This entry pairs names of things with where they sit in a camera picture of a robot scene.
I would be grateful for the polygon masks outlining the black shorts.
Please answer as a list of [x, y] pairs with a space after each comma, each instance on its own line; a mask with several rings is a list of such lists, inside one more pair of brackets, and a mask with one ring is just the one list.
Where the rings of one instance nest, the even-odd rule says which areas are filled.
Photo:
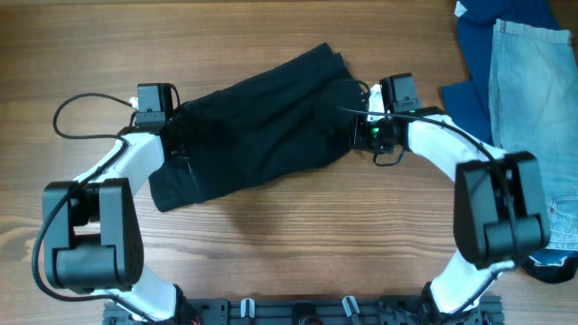
[[272, 70], [182, 103], [183, 157], [150, 175], [161, 212], [319, 169], [350, 151], [361, 89], [323, 43]]

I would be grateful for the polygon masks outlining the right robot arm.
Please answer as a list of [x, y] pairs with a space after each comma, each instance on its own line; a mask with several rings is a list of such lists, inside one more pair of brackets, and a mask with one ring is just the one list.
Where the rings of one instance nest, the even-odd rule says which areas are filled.
[[485, 144], [437, 107], [359, 111], [352, 143], [374, 155], [399, 146], [428, 160], [454, 183], [457, 250], [411, 310], [421, 323], [456, 322], [479, 311], [482, 295], [500, 276], [549, 243], [545, 194], [533, 154]]

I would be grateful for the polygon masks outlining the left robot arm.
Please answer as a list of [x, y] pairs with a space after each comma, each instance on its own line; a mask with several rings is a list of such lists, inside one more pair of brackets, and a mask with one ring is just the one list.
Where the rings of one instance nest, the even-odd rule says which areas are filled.
[[148, 324], [196, 324], [182, 290], [145, 265], [134, 196], [163, 164], [161, 138], [124, 132], [94, 167], [43, 192], [33, 278], [63, 302], [108, 300]]

